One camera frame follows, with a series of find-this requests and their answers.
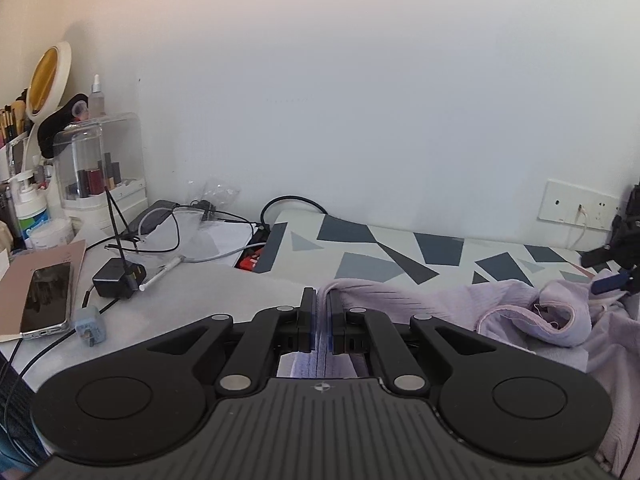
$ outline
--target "black gripper base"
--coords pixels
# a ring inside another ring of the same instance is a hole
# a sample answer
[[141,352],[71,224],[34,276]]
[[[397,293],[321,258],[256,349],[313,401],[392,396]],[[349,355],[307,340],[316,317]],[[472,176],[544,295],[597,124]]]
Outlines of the black gripper base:
[[588,457],[517,465],[472,451],[429,405],[376,379],[274,378],[249,397],[222,400],[202,430],[164,456],[128,466],[53,457],[30,480],[604,480]]

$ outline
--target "blue handle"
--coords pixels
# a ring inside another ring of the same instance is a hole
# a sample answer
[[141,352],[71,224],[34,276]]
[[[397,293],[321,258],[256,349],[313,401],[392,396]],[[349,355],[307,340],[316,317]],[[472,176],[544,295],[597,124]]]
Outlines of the blue handle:
[[626,282],[629,281],[629,273],[626,270],[623,270],[619,274],[615,276],[609,276],[608,278],[602,278],[601,280],[597,280],[596,282],[591,283],[591,293],[592,294],[603,294],[604,292],[610,292],[612,290],[617,290],[626,285]]

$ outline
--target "phone screen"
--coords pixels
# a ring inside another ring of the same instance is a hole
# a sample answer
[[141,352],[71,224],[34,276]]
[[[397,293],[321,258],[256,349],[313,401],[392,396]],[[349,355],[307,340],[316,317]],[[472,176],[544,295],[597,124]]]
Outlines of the phone screen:
[[21,333],[44,330],[65,321],[70,280],[71,263],[34,271],[22,313]]

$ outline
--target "geometric patterned bedsheet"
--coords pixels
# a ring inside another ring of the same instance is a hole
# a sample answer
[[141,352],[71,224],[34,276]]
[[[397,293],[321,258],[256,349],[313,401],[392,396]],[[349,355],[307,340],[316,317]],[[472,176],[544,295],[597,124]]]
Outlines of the geometric patterned bedsheet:
[[361,278],[402,289],[443,290],[516,279],[542,287],[550,280],[588,282],[614,262],[583,269],[567,249],[412,233],[285,210],[271,229],[254,272],[305,285]]

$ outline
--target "dropper bottle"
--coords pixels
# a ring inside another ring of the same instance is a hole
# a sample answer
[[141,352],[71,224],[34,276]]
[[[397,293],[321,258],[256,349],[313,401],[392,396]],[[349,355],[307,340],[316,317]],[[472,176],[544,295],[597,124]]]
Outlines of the dropper bottle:
[[89,94],[89,118],[97,119],[103,115],[106,115],[104,113],[104,94],[100,85],[100,75],[96,74]]

